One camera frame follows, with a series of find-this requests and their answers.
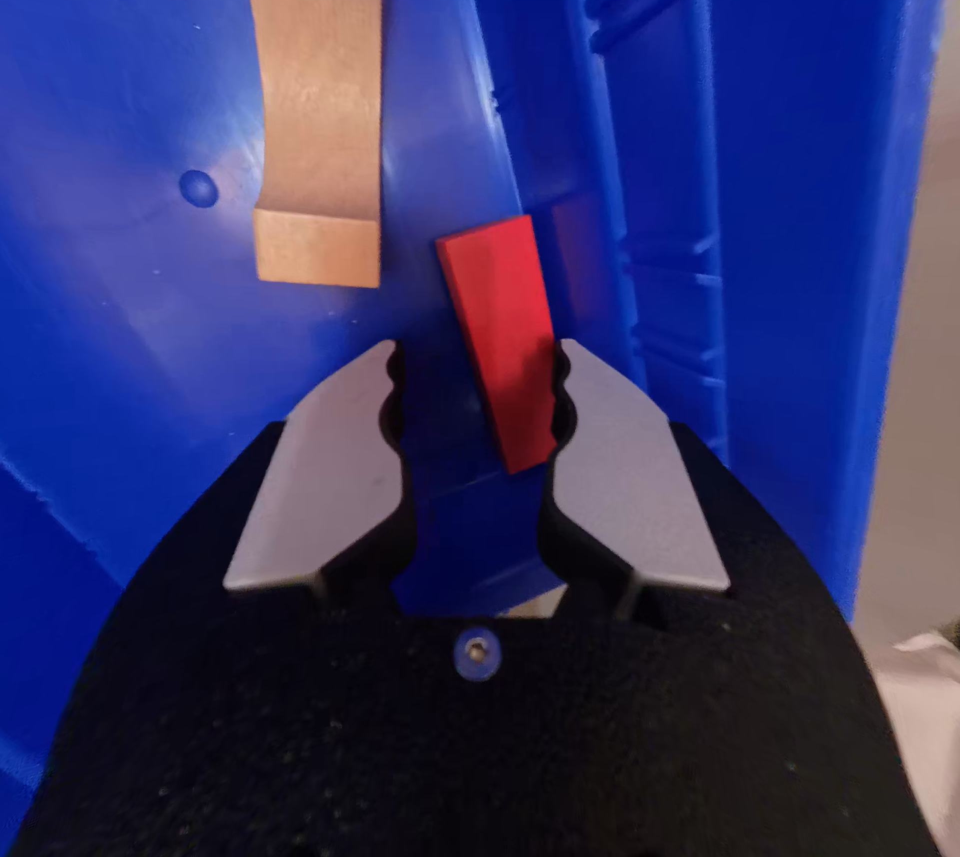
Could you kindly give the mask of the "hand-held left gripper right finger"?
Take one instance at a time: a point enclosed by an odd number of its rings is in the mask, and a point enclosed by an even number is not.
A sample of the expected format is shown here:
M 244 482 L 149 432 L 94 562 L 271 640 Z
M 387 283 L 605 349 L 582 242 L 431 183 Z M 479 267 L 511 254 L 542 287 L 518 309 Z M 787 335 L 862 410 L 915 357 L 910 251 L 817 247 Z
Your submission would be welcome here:
M 557 614 L 630 620 L 649 589 L 727 595 L 731 578 L 666 414 L 573 338 L 555 345 L 553 390 L 536 544 L 567 586 Z

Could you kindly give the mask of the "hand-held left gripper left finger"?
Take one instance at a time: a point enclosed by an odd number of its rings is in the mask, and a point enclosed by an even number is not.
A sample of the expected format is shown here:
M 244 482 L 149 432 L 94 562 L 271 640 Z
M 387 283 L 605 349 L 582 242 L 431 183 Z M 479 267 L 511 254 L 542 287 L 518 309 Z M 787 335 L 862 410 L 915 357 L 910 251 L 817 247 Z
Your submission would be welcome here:
M 405 359 L 384 339 L 316 384 L 289 412 L 224 590 L 307 587 L 346 602 L 391 589 L 413 562 L 417 521 L 403 452 Z

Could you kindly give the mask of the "red rectangular wooden block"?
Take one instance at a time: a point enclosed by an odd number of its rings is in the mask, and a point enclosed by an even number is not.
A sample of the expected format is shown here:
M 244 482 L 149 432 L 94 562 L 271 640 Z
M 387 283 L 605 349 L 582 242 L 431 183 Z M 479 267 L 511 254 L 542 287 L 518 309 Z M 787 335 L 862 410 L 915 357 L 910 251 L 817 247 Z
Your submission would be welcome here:
M 436 240 L 499 457 L 510 475 L 547 462 L 555 335 L 530 215 Z

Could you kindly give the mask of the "natural wood arch block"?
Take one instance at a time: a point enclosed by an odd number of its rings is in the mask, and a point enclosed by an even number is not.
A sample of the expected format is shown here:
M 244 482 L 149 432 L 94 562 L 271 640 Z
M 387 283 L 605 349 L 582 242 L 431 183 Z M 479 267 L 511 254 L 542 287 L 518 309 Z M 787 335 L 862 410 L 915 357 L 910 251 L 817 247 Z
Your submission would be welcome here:
M 264 118 L 258 276 L 376 289 L 383 0 L 249 2 Z

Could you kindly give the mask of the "tagged blue storage bin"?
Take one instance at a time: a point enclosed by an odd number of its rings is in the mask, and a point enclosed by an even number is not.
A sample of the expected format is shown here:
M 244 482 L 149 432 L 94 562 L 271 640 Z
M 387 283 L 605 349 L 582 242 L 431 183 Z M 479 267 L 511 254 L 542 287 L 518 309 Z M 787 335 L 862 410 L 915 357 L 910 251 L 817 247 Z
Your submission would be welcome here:
M 410 608 L 543 586 L 435 240 L 533 220 L 551 317 L 854 616 L 943 0 L 386 0 L 377 289 L 258 279 L 250 0 L 2 0 L 2 851 L 139 565 L 401 339 Z

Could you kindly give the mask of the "person's white clothing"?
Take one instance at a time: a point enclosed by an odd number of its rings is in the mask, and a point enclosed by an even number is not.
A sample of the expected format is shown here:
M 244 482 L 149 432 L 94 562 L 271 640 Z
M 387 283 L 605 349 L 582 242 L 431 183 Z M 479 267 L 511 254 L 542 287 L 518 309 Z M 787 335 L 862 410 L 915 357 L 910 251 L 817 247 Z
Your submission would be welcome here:
M 958 626 L 918 634 L 870 658 L 903 767 L 938 850 L 959 854 Z

